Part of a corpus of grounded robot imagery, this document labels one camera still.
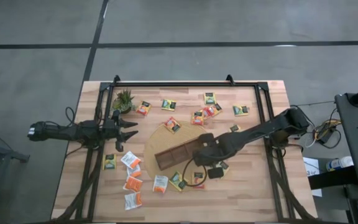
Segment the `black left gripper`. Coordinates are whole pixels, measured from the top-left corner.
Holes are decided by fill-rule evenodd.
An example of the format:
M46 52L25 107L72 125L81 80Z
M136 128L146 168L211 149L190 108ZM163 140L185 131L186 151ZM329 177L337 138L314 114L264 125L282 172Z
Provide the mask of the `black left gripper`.
M121 119L121 112L119 110L114 110L112 113L111 119L114 121L114 130L116 136L116 149L118 152L122 152L124 150L123 142L126 142L133 135L137 134L138 131L130 131L127 133L121 132L121 128L130 128L133 126L137 126L138 123L124 121Z

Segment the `round woven straw placemat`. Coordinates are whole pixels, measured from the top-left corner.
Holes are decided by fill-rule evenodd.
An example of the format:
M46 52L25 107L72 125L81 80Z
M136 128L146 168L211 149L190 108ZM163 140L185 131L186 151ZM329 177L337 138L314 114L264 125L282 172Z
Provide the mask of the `round woven straw placemat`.
M185 159L177 165L160 170L155 154L170 149L171 147L183 144L185 141L192 140L207 131L199 125L193 125L187 121L179 121L180 129L176 133L170 132L164 124L159 126L145 143L144 158L142 159L143 171L145 171L150 183L144 183L144 188L154 189L154 181L156 175L163 175L171 178L176 172L183 173L186 163L190 158Z

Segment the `brown wooden compartment tea box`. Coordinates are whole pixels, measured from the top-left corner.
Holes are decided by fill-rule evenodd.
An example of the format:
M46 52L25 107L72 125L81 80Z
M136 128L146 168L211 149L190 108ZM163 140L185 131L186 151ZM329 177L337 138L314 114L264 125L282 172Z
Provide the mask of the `brown wooden compartment tea box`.
M155 154L155 160L160 170L165 170L177 164L190 160L193 153L199 151L204 144L199 138L190 139L181 144Z

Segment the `white orange tea packet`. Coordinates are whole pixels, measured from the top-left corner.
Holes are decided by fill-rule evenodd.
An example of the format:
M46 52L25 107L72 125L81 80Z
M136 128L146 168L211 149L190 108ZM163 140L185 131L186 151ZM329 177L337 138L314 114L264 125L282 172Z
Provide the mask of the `white orange tea packet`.
M129 151L121 157L121 162L128 168L135 169L135 167L141 162L141 160L135 154Z
M127 194L124 196L124 200L125 200L125 210L132 210L134 208L142 206L140 192Z
M140 165L136 165L134 168L127 167L127 174L131 177L138 177L142 174L142 171L140 169Z
M153 191L154 192L161 192L165 193L168 185L168 177L164 175L156 175L154 178L154 186Z

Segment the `potted green succulent plant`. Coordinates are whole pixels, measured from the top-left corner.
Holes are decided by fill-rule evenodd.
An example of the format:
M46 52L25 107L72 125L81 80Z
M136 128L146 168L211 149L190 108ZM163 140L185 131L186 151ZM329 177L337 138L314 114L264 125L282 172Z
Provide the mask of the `potted green succulent plant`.
M127 114L135 108L132 103L134 97L131 95L131 91L129 89L122 90L116 95L117 97L112 104L114 110L120 111L121 114Z

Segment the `white paper sheet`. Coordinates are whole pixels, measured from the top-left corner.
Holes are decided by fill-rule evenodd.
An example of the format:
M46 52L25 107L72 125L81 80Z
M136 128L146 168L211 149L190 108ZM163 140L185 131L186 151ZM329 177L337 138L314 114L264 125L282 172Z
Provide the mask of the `white paper sheet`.
M317 159L304 157L303 161L306 169L306 174L308 177L313 175L318 175L321 173L321 169L319 168L319 162ZM322 197L323 196L322 190L321 189L312 190L312 195L314 197Z

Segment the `black power adapter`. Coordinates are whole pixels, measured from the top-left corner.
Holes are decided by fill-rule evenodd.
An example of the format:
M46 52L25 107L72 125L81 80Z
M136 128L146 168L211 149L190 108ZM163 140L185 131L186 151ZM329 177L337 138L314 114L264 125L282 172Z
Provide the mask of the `black power adapter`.
M320 142L322 144L326 144L329 139L331 138L331 136L335 133L336 129L334 128L330 128L328 129L320 138Z

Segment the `black flat bar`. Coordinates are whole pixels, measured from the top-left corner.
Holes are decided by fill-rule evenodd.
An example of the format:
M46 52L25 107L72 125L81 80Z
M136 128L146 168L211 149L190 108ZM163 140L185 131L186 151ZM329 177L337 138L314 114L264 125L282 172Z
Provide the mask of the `black flat bar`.
M338 185L358 185L358 177L354 166L325 172L308 177L311 190L323 189Z

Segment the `white plastic bottle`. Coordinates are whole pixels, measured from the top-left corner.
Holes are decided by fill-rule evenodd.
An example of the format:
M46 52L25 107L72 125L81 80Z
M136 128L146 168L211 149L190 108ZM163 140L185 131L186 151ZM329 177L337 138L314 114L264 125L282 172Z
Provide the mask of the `white plastic bottle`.
M327 171L334 171L334 170L338 170L338 169L343 169L345 167L350 167L353 166L353 160L351 156L345 156L345 157L341 157L341 158L337 158L334 160L329 161L326 164L326 169Z

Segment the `black metal table frame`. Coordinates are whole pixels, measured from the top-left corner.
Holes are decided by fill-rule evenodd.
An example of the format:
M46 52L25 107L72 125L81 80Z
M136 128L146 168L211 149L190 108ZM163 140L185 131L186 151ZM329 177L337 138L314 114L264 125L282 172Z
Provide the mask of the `black metal table frame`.
M203 110L204 94L213 92L222 112L204 119L202 127L214 135L229 131L233 125L242 129L251 128L285 109L290 103L284 82L273 81L188 81L188 82L118 82L116 90L129 89L135 103L149 102L152 107L144 116L136 112L124 115L126 121L138 123L138 131L125 144L124 150L131 151L141 159L143 181L141 188L142 206L125 210L123 189L127 177L124 164L119 162L114 170L100 172L98 189L94 200L95 223L243 223L275 222L277 207L288 216L284 194L273 195L269 173L269 158L263 140L254 141L228 160L229 171L223 179L206 182L205 189L186 188L179 192L169 185L167 191L150 191L144 188L150 178L143 171L142 159L146 141L152 133L170 117L177 122L191 123L195 111ZM164 99L176 101L175 111L161 109ZM248 115L234 116L233 106L246 106Z

